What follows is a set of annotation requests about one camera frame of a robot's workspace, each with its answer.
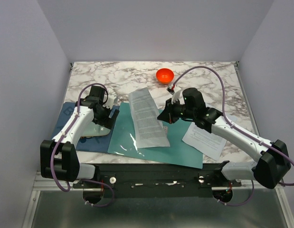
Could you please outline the single printed paper sheet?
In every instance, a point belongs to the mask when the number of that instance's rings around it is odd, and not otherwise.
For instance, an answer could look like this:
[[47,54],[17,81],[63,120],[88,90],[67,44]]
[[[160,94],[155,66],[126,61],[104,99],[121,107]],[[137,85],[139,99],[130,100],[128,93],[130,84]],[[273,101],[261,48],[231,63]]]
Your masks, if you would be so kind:
[[159,110],[148,88],[131,92],[128,96],[138,148],[169,147],[170,143],[161,121]]

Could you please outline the teal file folder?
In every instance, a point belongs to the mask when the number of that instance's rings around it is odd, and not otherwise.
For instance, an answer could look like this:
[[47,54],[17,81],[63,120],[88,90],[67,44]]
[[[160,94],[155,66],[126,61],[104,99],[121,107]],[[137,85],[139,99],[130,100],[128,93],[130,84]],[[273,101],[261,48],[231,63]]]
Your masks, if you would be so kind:
[[163,126],[168,128],[167,138],[170,147],[139,149],[134,144],[135,132],[130,105],[121,103],[119,110],[108,148],[109,154],[198,169],[203,167],[203,154],[182,141],[190,122],[179,120],[174,124],[163,123]]

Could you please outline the printed white paper sheets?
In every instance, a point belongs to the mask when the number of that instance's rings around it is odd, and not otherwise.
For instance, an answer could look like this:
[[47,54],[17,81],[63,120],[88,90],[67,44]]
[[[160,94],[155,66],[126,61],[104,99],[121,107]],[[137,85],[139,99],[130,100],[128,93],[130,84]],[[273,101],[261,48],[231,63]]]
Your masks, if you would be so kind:
[[219,160],[227,142],[220,136],[198,128],[194,123],[190,124],[182,141],[216,162]]

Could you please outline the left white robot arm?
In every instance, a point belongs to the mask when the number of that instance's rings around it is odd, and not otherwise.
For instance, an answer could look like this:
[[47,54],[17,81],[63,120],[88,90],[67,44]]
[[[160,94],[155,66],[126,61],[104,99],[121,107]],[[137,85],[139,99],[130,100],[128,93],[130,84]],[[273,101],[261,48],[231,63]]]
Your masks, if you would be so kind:
[[99,184],[100,176],[96,167],[79,162],[76,145],[90,123],[113,129],[119,110],[113,109],[114,99],[109,98],[104,85],[93,83],[89,88],[88,96],[78,98],[65,126],[52,140],[41,143],[42,177],[69,182],[84,179],[84,183],[90,188]]

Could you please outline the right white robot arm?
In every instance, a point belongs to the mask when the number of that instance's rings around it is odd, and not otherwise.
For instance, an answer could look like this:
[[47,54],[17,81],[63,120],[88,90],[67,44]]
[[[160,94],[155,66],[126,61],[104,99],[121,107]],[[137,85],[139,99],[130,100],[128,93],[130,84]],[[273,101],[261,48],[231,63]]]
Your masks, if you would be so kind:
[[208,107],[196,88],[187,88],[181,93],[184,103],[178,99],[180,92],[173,92],[158,120],[169,124],[179,119],[193,122],[198,128],[229,141],[253,159],[252,162],[224,162],[213,174],[217,185],[224,186],[233,180],[253,180],[273,189],[280,183],[291,168],[284,142],[266,140],[238,126],[221,111]]

